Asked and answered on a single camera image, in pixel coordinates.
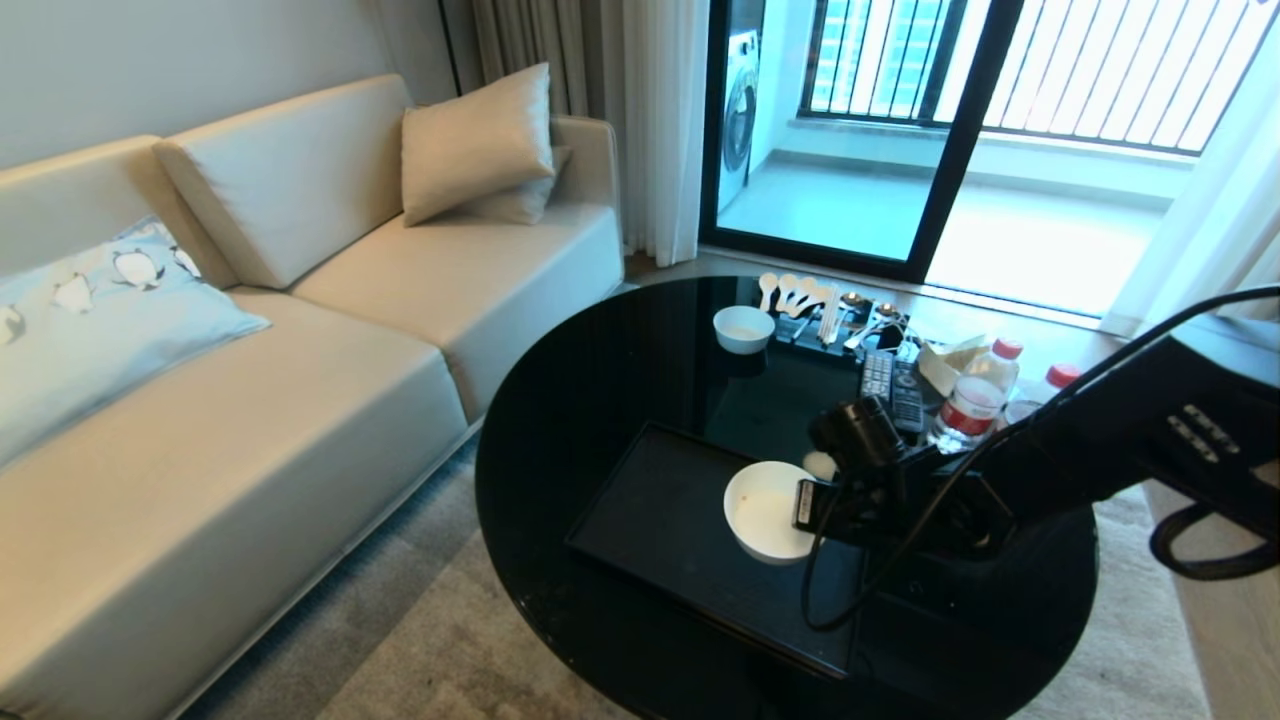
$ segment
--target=washing machine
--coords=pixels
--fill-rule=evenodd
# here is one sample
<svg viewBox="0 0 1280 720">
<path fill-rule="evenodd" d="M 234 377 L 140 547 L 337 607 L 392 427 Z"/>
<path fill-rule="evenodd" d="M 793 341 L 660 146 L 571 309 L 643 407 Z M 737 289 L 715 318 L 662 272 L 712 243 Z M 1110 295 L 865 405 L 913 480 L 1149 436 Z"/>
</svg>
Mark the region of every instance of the washing machine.
<svg viewBox="0 0 1280 720">
<path fill-rule="evenodd" d="M 731 35 L 724 73 L 724 119 L 721 126 L 721 210 L 746 187 L 759 83 L 759 33 L 753 29 Z"/>
</svg>

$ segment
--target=sofa backrest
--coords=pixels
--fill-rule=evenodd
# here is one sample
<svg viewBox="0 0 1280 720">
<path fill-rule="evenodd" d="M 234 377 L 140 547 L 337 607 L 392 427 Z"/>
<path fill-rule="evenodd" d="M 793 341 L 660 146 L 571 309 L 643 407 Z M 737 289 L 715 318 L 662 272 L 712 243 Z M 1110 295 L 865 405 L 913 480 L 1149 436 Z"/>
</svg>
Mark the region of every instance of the sofa backrest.
<svg viewBox="0 0 1280 720">
<path fill-rule="evenodd" d="M 210 283 L 237 284 L 156 161 L 159 140 L 132 137 L 0 170 L 0 277 L 106 242 L 155 214 Z"/>
<path fill-rule="evenodd" d="M 239 278 L 284 288 L 401 211 L 399 76 L 204 126 L 156 155 Z"/>
</svg>

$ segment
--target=tissue box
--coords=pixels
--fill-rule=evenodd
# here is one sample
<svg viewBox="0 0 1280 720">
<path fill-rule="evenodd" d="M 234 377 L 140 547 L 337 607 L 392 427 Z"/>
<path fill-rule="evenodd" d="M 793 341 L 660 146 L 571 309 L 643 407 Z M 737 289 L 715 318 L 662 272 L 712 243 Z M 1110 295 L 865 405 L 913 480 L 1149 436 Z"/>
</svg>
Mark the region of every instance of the tissue box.
<svg viewBox="0 0 1280 720">
<path fill-rule="evenodd" d="M 951 395 L 951 388 L 956 386 L 956 380 L 960 379 L 965 365 L 988 350 L 991 350 L 991 342 L 984 334 L 950 345 L 925 342 L 920 350 L 920 374 L 942 397 L 947 397 Z"/>
</svg>

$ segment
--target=round coffee table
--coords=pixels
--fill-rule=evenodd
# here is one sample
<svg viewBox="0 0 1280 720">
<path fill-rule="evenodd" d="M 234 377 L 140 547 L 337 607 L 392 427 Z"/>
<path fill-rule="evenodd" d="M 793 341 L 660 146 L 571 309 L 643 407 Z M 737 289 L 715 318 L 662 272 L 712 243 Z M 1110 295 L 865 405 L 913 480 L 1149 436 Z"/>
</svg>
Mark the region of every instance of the round coffee table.
<svg viewBox="0 0 1280 720">
<path fill-rule="evenodd" d="M 485 420 L 476 503 L 516 607 L 584 680 L 645 717 L 1016 712 L 1061 670 L 1088 620 L 1098 575 L 1089 510 L 1025 532 L 998 561 L 942 573 L 936 560 L 909 561 L 860 612 L 844 680 L 746 643 L 566 546 L 646 423 L 800 464 L 809 419 L 854 397 L 852 360 L 776 345 L 744 360 L 719 348 L 716 311 L 758 299 L 754 278 L 640 288 L 568 319 L 515 366 Z"/>
</svg>

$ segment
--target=beige leather sofa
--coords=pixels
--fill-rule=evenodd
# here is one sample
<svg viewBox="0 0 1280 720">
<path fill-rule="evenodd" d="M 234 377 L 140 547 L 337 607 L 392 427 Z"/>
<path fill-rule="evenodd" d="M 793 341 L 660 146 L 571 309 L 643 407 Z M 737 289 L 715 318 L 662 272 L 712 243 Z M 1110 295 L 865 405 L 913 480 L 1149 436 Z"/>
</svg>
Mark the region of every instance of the beige leather sofa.
<svg viewBox="0 0 1280 720">
<path fill-rule="evenodd" d="M 274 323 L 0 475 L 0 717 L 180 712 L 621 281 L 607 124 L 553 120 L 540 224 L 406 228 L 408 105 L 385 76 L 0 172 L 0 275 L 156 213 Z"/>
</svg>

